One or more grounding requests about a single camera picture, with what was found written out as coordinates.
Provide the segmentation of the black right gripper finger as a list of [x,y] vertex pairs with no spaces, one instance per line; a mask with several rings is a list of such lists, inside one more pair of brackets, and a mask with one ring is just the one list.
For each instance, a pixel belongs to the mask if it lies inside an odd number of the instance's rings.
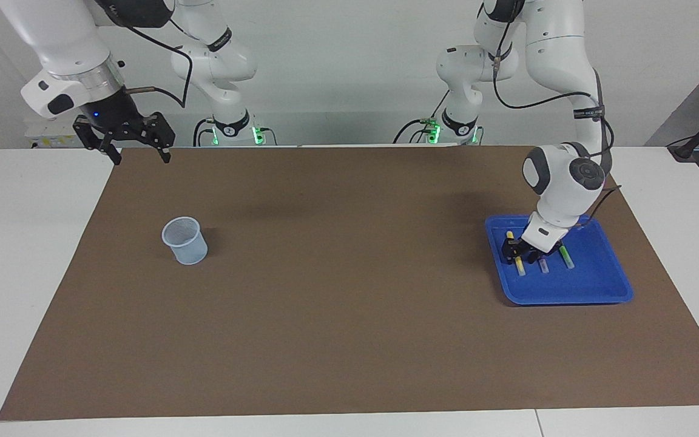
[[155,149],[163,163],[170,163],[170,147],[175,143],[175,132],[161,112],[134,120],[137,141]]
[[109,158],[113,165],[120,165],[122,156],[117,148],[113,145],[113,135],[107,134],[102,138],[95,135],[94,129],[87,117],[76,117],[73,123],[73,129],[78,136],[81,144],[91,151],[99,151]]

